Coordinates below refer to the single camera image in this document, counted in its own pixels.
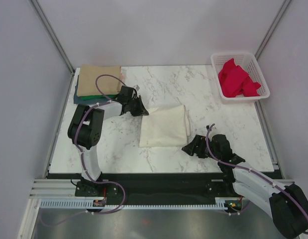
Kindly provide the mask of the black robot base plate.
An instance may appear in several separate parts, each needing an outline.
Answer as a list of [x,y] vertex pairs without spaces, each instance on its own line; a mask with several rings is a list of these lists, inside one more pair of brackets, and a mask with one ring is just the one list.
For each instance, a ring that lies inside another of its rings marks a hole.
[[212,203],[237,198],[223,173],[104,173],[100,197],[111,203]]

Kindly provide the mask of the white plastic laundry basket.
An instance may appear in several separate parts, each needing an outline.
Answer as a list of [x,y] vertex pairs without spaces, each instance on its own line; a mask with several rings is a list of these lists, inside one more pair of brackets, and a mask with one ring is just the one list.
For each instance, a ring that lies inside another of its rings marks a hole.
[[[233,59],[234,63],[240,66],[243,70],[245,70],[253,82],[257,82],[261,85],[261,87],[257,90],[259,96],[256,97],[244,97],[242,95],[237,96],[235,98],[225,97],[222,93],[222,89],[220,86],[220,82],[218,79],[218,75],[223,68],[224,64]],[[246,103],[254,103],[261,99],[266,99],[270,96],[270,90],[265,81],[265,78],[262,74],[262,71],[259,67],[259,64],[252,53],[245,51],[231,51],[231,52],[221,52],[214,53],[210,56],[212,70],[215,76],[215,85],[216,85],[216,95],[219,96],[219,100],[223,104],[246,104]]]

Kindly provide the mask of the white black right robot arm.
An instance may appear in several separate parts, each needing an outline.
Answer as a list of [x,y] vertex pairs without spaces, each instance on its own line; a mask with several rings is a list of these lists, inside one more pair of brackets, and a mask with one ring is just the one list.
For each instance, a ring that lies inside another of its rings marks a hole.
[[224,173],[223,192],[238,194],[262,209],[287,239],[308,235],[308,200],[295,183],[285,185],[252,168],[233,153],[224,134],[196,135],[182,151],[189,156],[212,158]]

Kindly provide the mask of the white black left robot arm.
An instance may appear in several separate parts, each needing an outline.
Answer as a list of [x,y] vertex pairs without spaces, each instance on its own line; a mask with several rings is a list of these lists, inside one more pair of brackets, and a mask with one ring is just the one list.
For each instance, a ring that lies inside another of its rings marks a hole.
[[137,89],[122,86],[117,97],[93,106],[79,104],[68,128],[68,138],[79,150],[82,173],[75,196],[100,197],[105,189],[99,166],[97,144],[106,119],[130,113],[133,117],[148,116]]

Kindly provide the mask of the cream white t shirt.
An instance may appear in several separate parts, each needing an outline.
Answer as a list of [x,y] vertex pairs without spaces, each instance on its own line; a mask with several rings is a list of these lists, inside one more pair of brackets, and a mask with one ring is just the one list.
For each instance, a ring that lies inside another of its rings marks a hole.
[[142,117],[139,147],[180,147],[188,143],[191,125],[184,105],[157,107]]

